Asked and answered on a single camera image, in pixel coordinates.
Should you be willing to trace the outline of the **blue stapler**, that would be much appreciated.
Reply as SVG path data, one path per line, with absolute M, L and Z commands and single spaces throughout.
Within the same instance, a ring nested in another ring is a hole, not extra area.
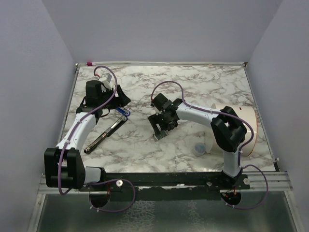
M 116 108 L 116 111 L 118 111 L 119 113 L 121 113 L 122 115 L 124 115 L 126 117 L 129 117 L 130 114 L 131 114 L 131 112 L 124 107 L 118 107 L 118 108 Z

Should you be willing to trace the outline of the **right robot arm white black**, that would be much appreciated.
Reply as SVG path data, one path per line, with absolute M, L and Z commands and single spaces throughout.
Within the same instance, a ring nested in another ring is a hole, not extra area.
M 244 142 L 247 129 L 233 108 L 226 106 L 216 111 L 190 105 L 182 99 L 171 101 L 163 94 L 158 94 L 151 100 L 151 106 L 156 113 L 148 120 L 154 130 L 154 138 L 160 140 L 167 132 L 178 126 L 178 120 L 192 121 L 212 129 L 217 145 L 223 150 L 224 167 L 222 184 L 227 189 L 233 189 L 239 184 L 240 145 Z

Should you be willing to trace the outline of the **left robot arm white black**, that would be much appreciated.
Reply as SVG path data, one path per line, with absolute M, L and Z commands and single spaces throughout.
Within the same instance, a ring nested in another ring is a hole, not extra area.
M 130 98 L 120 85 L 112 88 L 106 81 L 87 81 L 85 96 L 76 109 L 75 120 L 66 136 L 44 153 L 46 185 L 50 188 L 81 189 L 89 184 L 100 191 L 106 187 L 104 169 L 85 167 L 81 158 L 84 143 L 102 117 L 103 110 L 125 107 Z

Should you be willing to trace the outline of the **black stapler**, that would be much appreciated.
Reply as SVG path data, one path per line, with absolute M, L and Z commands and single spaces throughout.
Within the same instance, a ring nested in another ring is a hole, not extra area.
M 118 120 L 113 123 L 109 128 L 107 128 L 95 141 L 93 141 L 88 147 L 84 149 L 86 154 L 90 154 L 94 151 L 98 145 L 100 145 L 106 138 L 110 137 L 114 132 L 116 132 L 122 125 L 127 122 L 127 116 L 121 116 Z

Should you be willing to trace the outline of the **staple box tray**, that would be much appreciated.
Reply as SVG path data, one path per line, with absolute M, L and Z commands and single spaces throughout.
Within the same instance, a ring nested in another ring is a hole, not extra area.
M 160 140 L 160 139 L 166 137 L 167 135 L 168 135 L 168 134 L 167 134 L 165 131 L 160 131 L 159 133 L 155 133 L 155 134 L 153 135 L 153 138 L 154 138 L 156 141 L 158 141 L 158 140 Z

